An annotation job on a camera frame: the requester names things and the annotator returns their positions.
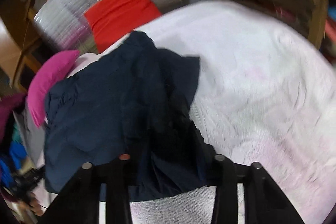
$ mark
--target pink cushion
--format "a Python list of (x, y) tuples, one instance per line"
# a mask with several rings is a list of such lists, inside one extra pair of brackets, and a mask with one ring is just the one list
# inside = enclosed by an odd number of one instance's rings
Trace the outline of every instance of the pink cushion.
[(44, 98), (51, 87), (63, 80), (73, 67), (79, 51), (63, 51), (52, 56), (39, 69), (28, 90), (28, 109), (37, 127), (45, 118)]

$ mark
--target navy blue garment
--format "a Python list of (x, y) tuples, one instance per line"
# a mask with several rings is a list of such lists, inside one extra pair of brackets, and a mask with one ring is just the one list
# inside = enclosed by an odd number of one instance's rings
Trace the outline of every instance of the navy blue garment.
[(157, 49), (145, 33), (132, 32), (110, 54), (58, 82), (45, 100), (47, 190), (58, 193), (84, 162), (108, 163), (139, 143), (130, 201), (203, 186), (189, 143), (198, 77), (198, 57)]

